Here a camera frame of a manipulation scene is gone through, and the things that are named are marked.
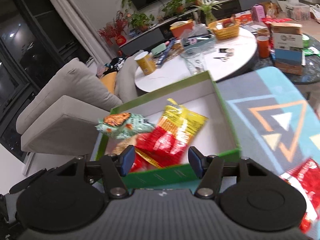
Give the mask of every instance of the yellow triangle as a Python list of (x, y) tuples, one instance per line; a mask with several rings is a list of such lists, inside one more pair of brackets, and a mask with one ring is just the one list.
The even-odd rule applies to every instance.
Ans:
[(274, 151), (278, 146), (281, 135), (282, 135), (281, 133), (273, 133), (268, 135), (262, 135), (262, 137), (268, 143), (270, 148)]
[(320, 133), (317, 135), (313, 135), (310, 137), (310, 140), (316, 145), (316, 147), (320, 150)]

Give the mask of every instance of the green box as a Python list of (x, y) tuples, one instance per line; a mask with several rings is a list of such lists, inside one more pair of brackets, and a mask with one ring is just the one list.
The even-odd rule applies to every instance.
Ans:
[[(227, 161), (237, 161), (240, 157), (238, 139), (229, 118), (225, 104), (218, 91), (216, 83), (208, 71), (183, 79), (166, 87), (147, 93), (128, 103), (113, 108), (111, 114), (123, 112), (142, 114), (150, 122), (157, 123), (160, 119), (167, 99), (173, 98), (178, 104), (189, 110), (208, 117), (207, 123), (191, 141), (190, 146), (196, 146), (204, 155), (219, 155)], [(111, 152), (119, 140), (100, 135), (97, 154), (98, 160)], [(128, 188), (151, 188), (196, 180), (187, 154), (183, 164), (164, 169), (144, 172), (132, 172), (123, 178)]]

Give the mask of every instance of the screw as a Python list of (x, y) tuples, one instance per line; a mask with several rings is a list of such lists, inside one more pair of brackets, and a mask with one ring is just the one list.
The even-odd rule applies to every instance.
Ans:
[(122, 196), (126, 193), (126, 190), (122, 187), (114, 187), (110, 190), (110, 193), (114, 196)]
[(207, 188), (207, 187), (202, 187), (200, 189), (197, 190), (197, 193), (200, 195), (200, 196), (203, 196), (203, 197), (208, 197), (210, 195), (213, 194), (213, 190), (210, 189), (210, 188)]

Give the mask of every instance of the white curtain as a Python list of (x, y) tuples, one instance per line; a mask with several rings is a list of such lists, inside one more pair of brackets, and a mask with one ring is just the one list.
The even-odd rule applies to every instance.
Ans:
[(97, 63), (104, 65), (116, 57), (73, 0), (50, 1), (73, 35)]

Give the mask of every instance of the yellow canister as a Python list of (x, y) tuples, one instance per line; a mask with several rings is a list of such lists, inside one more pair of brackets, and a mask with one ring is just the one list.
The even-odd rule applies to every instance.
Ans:
[(145, 75), (150, 75), (156, 70), (156, 64), (147, 51), (137, 55), (134, 60), (138, 63)]

